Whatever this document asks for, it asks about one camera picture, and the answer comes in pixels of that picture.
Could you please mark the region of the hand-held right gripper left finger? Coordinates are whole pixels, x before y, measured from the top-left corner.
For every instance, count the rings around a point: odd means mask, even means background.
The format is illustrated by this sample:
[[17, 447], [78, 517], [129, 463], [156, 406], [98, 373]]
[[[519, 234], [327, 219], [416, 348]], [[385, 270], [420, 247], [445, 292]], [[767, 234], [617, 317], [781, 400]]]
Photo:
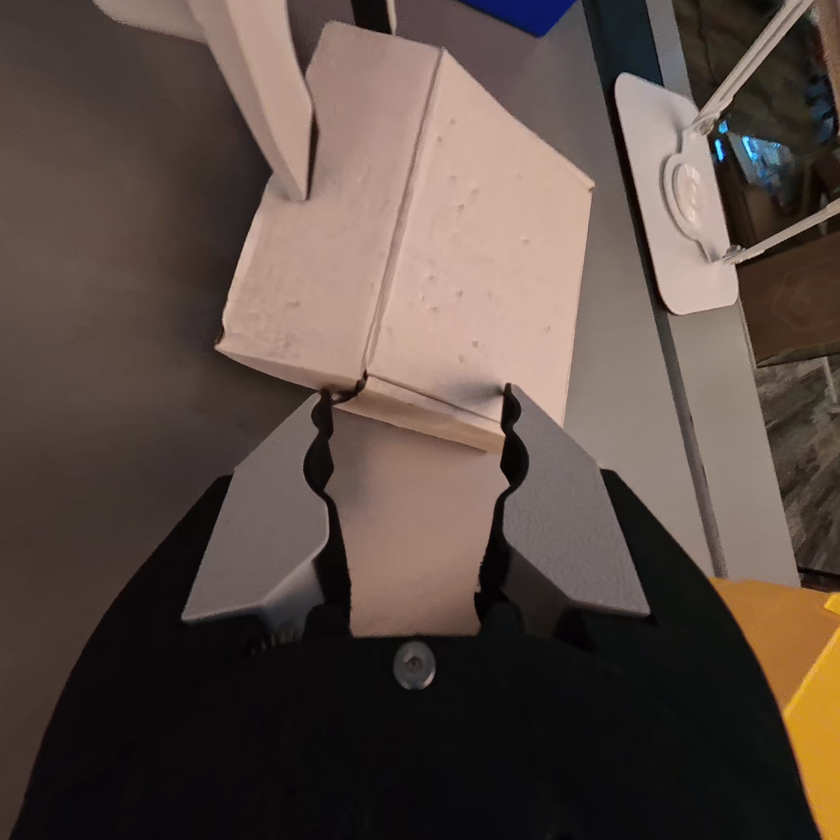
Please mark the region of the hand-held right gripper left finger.
[[182, 621], [255, 618], [303, 634], [323, 607], [350, 629], [351, 579], [337, 506], [333, 395], [316, 392], [234, 470]]

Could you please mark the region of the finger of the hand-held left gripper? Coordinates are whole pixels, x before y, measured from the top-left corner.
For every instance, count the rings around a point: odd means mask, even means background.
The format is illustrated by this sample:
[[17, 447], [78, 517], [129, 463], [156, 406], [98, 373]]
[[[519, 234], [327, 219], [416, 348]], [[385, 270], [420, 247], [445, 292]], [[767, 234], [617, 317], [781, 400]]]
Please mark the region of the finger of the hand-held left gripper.
[[307, 199], [316, 120], [286, 1], [96, 1], [118, 23], [204, 43], [281, 194]]

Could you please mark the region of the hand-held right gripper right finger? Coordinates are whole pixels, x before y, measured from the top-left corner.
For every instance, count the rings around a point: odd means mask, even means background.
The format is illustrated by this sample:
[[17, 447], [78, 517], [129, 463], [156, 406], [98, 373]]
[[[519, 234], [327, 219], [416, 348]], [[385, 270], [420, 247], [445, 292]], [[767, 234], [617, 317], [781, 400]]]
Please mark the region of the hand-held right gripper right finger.
[[502, 393], [500, 471], [478, 618], [555, 632], [573, 613], [645, 620], [651, 607], [601, 468], [518, 385]]

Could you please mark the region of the yellow plastic bin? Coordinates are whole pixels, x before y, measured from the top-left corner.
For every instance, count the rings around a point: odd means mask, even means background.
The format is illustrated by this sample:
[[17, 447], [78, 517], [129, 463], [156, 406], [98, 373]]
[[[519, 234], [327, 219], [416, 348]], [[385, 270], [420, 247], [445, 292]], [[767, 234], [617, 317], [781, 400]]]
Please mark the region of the yellow plastic bin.
[[839, 594], [711, 578], [782, 712], [823, 838], [839, 838]]

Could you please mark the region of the white cardboard box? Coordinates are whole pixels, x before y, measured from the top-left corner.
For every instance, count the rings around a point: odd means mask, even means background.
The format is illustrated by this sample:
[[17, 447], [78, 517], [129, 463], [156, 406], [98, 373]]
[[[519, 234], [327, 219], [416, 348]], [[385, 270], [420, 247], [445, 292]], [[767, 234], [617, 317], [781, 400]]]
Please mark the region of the white cardboard box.
[[564, 422], [592, 180], [443, 48], [325, 24], [310, 197], [272, 178], [216, 350], [333, 415], [357, 635], [477, 628], [502, 390]]

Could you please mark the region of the blue plastic bin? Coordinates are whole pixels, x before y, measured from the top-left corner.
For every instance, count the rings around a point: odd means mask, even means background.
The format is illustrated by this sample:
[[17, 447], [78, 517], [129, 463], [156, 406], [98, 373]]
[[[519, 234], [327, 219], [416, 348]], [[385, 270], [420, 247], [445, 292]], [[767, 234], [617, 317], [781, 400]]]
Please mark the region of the blue plastic bin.
[[497, 16], [514, 28], [541, 38], [575, 4], [576, 1], [499, 1]]

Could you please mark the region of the white flat board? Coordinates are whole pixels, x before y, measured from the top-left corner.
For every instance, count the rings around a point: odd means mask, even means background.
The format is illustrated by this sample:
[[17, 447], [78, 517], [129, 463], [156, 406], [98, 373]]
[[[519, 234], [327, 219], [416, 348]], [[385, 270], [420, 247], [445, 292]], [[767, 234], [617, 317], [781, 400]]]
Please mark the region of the white flat board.
[[687, 98], [631, 73], [614, 96], [660, 297], [677, 316], [734, 305], [736, 268], [715, 160]]

